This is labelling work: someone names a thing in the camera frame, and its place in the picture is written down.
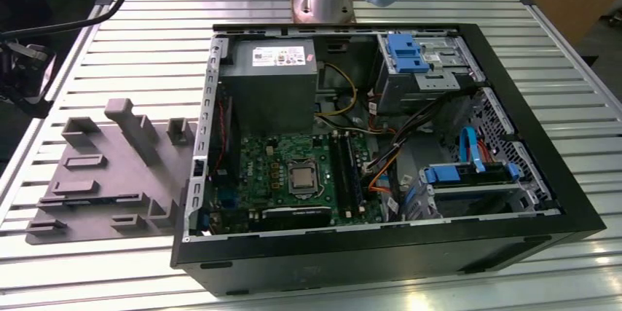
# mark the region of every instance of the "green motherboard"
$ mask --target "green motherboard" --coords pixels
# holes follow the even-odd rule
[[[223,228],[226,233],[252,232],[252,225],[240,224],[242,216],[248,215],[251,220],[258,219],[260,210],[266,208],[329,207],[333,213],[329,226],[381,222],[378,199],[366,200],[362,210],[353,215],[350,213],[345,215],[339,208],[339,193],[331,162],[331,137],[331,135],[280,135],[243,138],[238,191],[219,192],[219,200],[230,197],[235,197],[236,200],[235,210],[222,211],[224,216],[238,216],[223,218],[223,221],[228,221],[228,223],[223,222],[227,226]],[[370,161],[365,135],[349,134],[349,141],[353,147],[353,159],[361,169],[361,165]]]

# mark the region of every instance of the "sticker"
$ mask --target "sticker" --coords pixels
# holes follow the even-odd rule
[[[426,59],[426,61],[441,61],[441,56],[435,54],[426,54],[423,55],[423,58]]]
[[[370,102],[370,114],[374,116],[378,114],[378,105],[374,102]]]
[[[393,199],[393,197],[389,198],[387,206],[389,206],[389,209],[391,209],[391,211],[397,214],[397,213],[398,213],[398,210],[399,210],[399,204],[398,204],[398,202]]]
[[[254,67],[303,66],[304,47],[256,47],[252,50]]]

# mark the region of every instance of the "motherboard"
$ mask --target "motherboard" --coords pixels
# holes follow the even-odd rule
[[[242,139],[236,189],[219,189],[218,233],[381,222],[378,199],[363,197],[370,161],[365,135],[279,135]]]

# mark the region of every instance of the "ram slot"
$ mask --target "ram slot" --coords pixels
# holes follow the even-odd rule
[[[349,133],[341,137],[342,142],[342,152],[346,162],[346,175],[349,178],[349,195],[350,202],[354,207],[355,213],[359,215],[365,214],[365,199],[363,199],[363,189],[361,188],[361,176],[359,168],[357,167],[357,160],[354,155],[353,143],[350,142]]]
[[[341,135],[333,135],[329,149],[331,152],[333,181],[338,198],[339,216],[342,218],[351,218],[354,203],[351,201],[351,196],[349,193],[349,167],[346,164],[346,158],[343,157],[345,152],[342,150]]]

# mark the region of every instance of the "yellow wire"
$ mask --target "yellow wire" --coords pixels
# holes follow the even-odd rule
[[[349,106],[345,109],[341,109],[339,111],[335,112],[326,112],[326,113],[315,113],[317,116],[338,116],[339,114],[347,112],[351,107],[354,107],[357,103],[357,87],[354,86],[354,81],[353,78],[341,70],[339,67],[337,67],[333,63],[325,63],[326,66],[330,66],[339,74],[346,78],[346,80],[350,83],[350,86],[353,87],[353,101],[350,101]]]
[[[374,178],[374,180],[370,182],[370,187],[367,187],[367,189],[371,191],[373,188],[374,188],[374,185],[378,181],[378,179],[381,178],[382,174],[385,174],[385,171],[387,171],[389,169],[389,165],[391,165],[391,163],[395,161],[395,159],[398,158],[398,154],[399,154],[399,151],[398,153],[395,153],[395,156],[393,156],[393,158],[387,161],[387,163],[385,164],[385,167],[382,167],[381,169],[381,172],[377,174],[377,177]]]

